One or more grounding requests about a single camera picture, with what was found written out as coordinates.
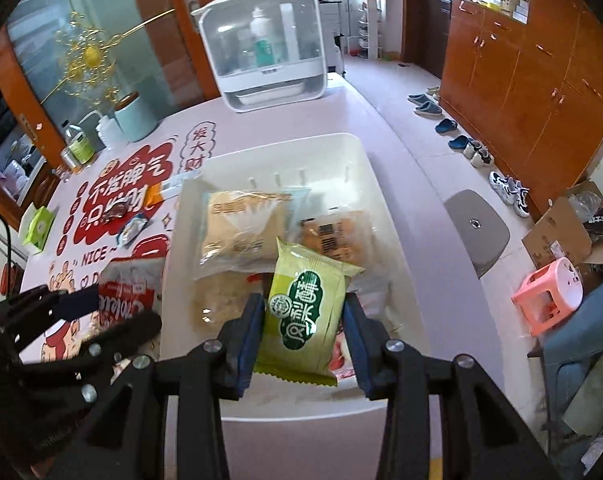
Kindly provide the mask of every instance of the screw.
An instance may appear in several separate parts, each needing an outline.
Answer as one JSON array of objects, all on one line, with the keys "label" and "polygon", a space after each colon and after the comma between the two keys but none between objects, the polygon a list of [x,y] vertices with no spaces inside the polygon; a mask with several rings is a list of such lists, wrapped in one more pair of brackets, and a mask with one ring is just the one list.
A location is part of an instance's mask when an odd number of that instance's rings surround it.
[{"label": "screw", "polygon": [[98,400],[98,391],[92,384],[84,384],[82,386],[82,397],[86,402],[95,402]]},{"label": "screw", "polygon": [[147,355],[138,355],[135,359],[133,359],[133,366],[137,368],[137,370],[143,370],[150,364],[150,357]]},{"label": "screw", "polygon": [[99,346],[97,343],[93,343],[88,347],[88,353],[93,357],[97,357],[99,354],[101,354],[101,346]]},{"label": "screw", "polygon": [[204,350],[211,354],[216,354],[219,350],[222,349],[222,342],[219,339],[208,339],[204,341]]},{"label": "screw", "polygon": [[390,352],[401,352],[404,347],[404,342],[399,339],[388,339],[386,341],[386,349]]},{"label": "screw", "polygon": [[475,359],[468,354],[460,354],[455,358],[455,362],[462,368],[472,368],[475,365]]}]

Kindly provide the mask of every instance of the metal can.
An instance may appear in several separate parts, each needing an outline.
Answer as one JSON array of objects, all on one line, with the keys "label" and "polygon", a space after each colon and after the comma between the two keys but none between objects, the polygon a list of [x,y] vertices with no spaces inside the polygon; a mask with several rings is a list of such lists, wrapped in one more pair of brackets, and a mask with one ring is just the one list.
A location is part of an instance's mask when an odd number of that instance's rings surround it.
[{"label": "metal can", "polygon": [[64,164],[66,164],[66,166],[69,167],[69,170],[71,170],[73,173],[79,173],[82,170],[82,165],[77,160],[77,157],[72,154],[70,148],[64,148],[60,153],[60,156],[64,161]]}]

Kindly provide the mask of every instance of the gold wire decoration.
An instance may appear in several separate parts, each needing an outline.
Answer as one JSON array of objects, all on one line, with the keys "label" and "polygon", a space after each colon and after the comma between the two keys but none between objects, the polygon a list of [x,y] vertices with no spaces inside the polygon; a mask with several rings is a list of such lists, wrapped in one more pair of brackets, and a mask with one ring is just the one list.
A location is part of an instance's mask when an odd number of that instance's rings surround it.
[{"label": "gold wire decoration", "polygon": [[94,107],[102,102],[117,101],[118,88],[112,79],[115,72],[115,56],[110,49],[122,40],[142,30],[146,25],[174,12],[169,9],[139,25],[135,25],[123,34],[110,36],[105,30],[93,27],[85,16],[78,13],[68,0],[70,21],[56,33],[56,42],[60,44],[60,64],[64,75],[59,83],[42,99],[40,104],[64,87],[64,91],[89,101]]}]

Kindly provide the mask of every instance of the white bottle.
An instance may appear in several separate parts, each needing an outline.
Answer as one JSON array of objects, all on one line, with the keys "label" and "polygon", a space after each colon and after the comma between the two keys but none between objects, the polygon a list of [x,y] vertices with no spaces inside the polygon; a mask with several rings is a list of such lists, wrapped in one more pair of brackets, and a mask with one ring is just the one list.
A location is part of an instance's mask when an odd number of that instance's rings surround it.
[{"label": "white bottle", "polygon": [[258,66],[275,64],[273,45],[277,42],[273,31],[273,23],[264,15],[259,7],[253,10],[253,21],[250,22],[250,31],[255,42],[255,58]]},{"label": "white bottle", "polygon": [[99,118],[99,124],[95,129],[98,131],[99,139],[104,143],[107,150],[123,148],[128,144],[117,121],[106,115]]}]

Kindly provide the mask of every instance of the yellow snack package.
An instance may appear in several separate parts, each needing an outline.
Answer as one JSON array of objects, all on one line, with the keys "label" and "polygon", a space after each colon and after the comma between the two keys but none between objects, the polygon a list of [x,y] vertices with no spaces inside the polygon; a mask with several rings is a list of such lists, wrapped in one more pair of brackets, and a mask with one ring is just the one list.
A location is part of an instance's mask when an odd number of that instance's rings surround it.
[{"label": "yellow snack package", "polygon": [[344,306],[345,277],[363,269],[279,238],[277,249],[255,371],[337,386],[328,364]]}]

